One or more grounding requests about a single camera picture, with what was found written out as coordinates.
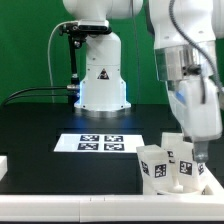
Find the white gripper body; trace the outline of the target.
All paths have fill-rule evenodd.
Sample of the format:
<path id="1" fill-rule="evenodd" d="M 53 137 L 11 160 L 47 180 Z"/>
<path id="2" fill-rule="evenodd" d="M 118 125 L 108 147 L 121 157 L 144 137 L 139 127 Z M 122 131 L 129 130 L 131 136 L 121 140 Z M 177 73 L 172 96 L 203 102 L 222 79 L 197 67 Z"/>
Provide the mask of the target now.
<path id="1" fill-rule="evenodd" d="M 208 78 L 204 84 L 205 102 L 198 77 L 180 81 L 176 90 L 167 90 L 171 111 L 193 142 L 218 139 L 222 134 L 216 86 Z"/>

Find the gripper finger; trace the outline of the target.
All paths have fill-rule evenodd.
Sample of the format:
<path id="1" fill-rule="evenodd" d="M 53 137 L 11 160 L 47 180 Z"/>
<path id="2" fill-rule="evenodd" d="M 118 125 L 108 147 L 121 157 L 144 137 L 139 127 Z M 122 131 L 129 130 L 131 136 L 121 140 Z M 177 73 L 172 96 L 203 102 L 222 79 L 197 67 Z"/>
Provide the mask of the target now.
<path id="1" fill-rule="evenodd" d="M 209 159 L 208 155 L 208 141 L 195 141 L 193 143 L 193 158 L 197 163 L 206 163 Z"/>

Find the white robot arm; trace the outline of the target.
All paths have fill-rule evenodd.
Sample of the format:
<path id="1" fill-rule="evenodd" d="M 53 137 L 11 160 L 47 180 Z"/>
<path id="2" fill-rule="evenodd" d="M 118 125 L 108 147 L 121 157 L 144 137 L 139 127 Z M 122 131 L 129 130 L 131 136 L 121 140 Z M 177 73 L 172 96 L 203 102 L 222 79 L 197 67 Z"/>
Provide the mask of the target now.
<path id="1" fill-rule="evenodd" d="M 143 0 L 63 0 L 75 18 L 74 43 L 87 43 L 86 73 L 75 107 L 88 113 L 130 107 L 120 74 L 121 41 L 109 20 L 139 13 Z M 213 0 L 147 0 L 158 79 L 166 83 L 171 111 L 194 145 L 193 159 L 208 160 L 208 143 L 222 134 Z"/>

